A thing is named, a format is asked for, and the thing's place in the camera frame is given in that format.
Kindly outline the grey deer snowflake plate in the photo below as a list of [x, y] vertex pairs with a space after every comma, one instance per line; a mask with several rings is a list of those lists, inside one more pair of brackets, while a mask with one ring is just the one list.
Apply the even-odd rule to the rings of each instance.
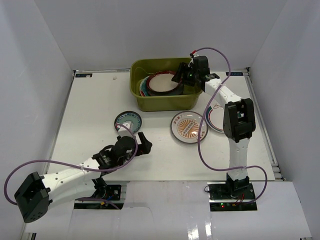
[[164, 96], [178, 96], [182, 95], [184, 91], [184, 86], [180, 85], [177, 86], [176, 88], [169, 90], [169, 91], [154, 91], [149, 88], [147, 88], [147, 92], [150, 96], [152, 97], [164, 97]]

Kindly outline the beige plate dark red rim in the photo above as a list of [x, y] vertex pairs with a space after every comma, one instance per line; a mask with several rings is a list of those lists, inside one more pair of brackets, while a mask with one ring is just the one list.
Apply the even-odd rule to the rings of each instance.
[[178, 82], [172, 80], [175, 74], [175, 71], [170, 70], [152, 74], [147, 78], [146, 86], [149, 90], [160, 94], [173, 92], [182, 86], [180, 80]]

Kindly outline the teal scalloped plate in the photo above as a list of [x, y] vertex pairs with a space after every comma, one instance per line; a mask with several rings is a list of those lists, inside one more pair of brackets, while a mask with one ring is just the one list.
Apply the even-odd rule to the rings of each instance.
[[149, 97], [150, 96], [150, 94], [148, 93], [148, 88], [147, 88], [147, 80], [148, 80], [148, 76], [147, 77], [145, 77], [142, 81], [141, 81], [141, 83], [140, 83], [140, 85], [139, 85], [139, 93], [140, 93], [140, 95], [142, 96], [142, 97]]

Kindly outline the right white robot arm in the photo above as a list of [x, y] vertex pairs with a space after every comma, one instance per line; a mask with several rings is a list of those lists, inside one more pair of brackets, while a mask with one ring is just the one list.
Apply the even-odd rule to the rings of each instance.
[[187, 86], [197, 86], [214, 97], [223, 107], [223, 132], [229, 141], [229, 168], [226, 171], [226, 195], [236, 200], [249, 186], [247, 155], [250, 138], [256, 130], [254, 103], [232, 92], [214, 74], [210, 73], [206, 56], [191, 55], [189, 63], [181, 62], [172, 78]]

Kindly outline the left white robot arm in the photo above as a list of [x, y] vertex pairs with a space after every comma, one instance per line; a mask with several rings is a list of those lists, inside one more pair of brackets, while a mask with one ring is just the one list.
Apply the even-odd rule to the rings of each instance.
[[23, 221], [35, 222], [48, 210], [69, 201], [113, 200], [103, 177], [127, 164], [132, 157], [150, 153], [153, 144], [143, 132], [138, 137], [140, 144], [131, 136], [118, 136], [115, 144], [105, 146], [76, 167], [45, 175], [29, 174], [14, 194]]

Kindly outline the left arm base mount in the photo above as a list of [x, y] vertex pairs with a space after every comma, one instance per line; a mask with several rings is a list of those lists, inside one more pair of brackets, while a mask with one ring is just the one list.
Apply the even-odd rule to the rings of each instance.
[[121, 210], [124, 206], [122, 198], [122, 185], [108, 184], [99, 193], [91, 196], [94, 200], [75, 201], [76, 210]]

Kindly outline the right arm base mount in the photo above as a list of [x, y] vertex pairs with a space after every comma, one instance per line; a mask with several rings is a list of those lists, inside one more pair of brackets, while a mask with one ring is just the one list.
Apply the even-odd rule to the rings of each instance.
[[204, 187], [209, 197], [211, 212], [247, 212], [257, 211], [255, 202], [248, 203], [256, 198], [253, 185], [231, 193], [225, 183], [211, 183]]

